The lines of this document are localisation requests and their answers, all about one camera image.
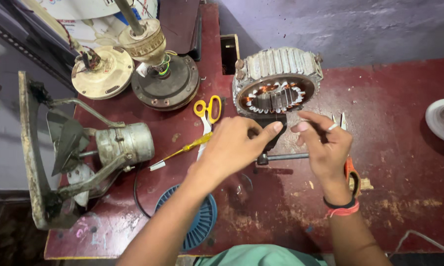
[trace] black power cord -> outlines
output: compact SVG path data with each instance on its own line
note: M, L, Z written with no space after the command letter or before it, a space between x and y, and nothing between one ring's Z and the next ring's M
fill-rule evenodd
M140 205L140 202L138 201L138 197L136 196L136 181L138 178L138 173L140 172L140 169L142 168L142 162L140 163L140 165L138 166L136 173L135 173L135 180L134 180L134 201L135 201L135 205L138 208L138 210L148 219L151 218L151 216L142 208L142 205Z

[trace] forearm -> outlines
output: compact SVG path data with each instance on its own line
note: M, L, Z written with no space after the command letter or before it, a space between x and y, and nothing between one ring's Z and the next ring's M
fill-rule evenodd
M325 199L335 205L345 205L351 200L347 184L338 184L335 190L324 189ZM363 221L360 212L329 218L335 262L338 266L390 265L384 252Z
M205 197L197 186L183 182L132 240L117 265L175 265L186 232Z

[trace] floor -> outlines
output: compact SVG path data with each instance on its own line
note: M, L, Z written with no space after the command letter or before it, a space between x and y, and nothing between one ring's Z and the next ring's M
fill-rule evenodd
M43 251L48 233L36 229L29 202L0 203L0 265L34 266L112 266L115 259L44 260ZM332 256L327 256L334 265ZM194 257L178 258L176 266L191 266ZM398 254L392 259L396 266L444 266L444 254Z

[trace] person's right hand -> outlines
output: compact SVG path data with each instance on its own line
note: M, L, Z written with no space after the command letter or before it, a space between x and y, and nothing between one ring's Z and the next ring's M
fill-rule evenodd
M351 201L351 191L343 173L343 167L350 151L352 136L340 126L331 131L328 129L333 121L326 116L312 112L299 111L301 118L308 119L326 132L328 142L322 144L316 130L306 121L291 128L300 133L297 145L304 142L309 150L309 164L324 191L325 200L334 205L345 205Z

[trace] wooden workbench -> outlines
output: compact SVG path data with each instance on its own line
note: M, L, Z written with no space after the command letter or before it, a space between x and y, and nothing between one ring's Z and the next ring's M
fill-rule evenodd
M192 110L196 100L207 101L214 94L225 97L224 116L236 116L233 76L222 75L217 5L203 5L202 16L202 61L197 65L206 80L188 106L173 112L153 111L130 87L109 100L79 96L112 121L148 124L155 157L147 165L201 136L203 125ZM324 76L320 92L305 110L337 117L345 112L348 130L354 136L350 154L365 181L364 188L369 188L359 197L361 213L379 245L393 251L408 229L444 245L444 142L432 134L424 120L426 108L444 98L444 59L324 69ZM75 118L84 127L106 128L80 107ZM298 120L296 114L288 114L289 126ZM270 154L306 151L306 147L295 145L296 138L287 130ZM157 171L145 168L139 173L138 195L148 213L154 213L165 190L181 183L196 156L197 149L169 160ZM86 158L95 170L101 167L98 161L97 157ZM147 222L134 204L134 176L135 171L122 174L71 229L51 230L45 257L118 257ZM217 223L209 238L189 251L190 255L210 256L234 245L261 243L304 252L332 251L321 188L308 160L252 164L224 181L213 196ZM413 235L401 251L439 250Z

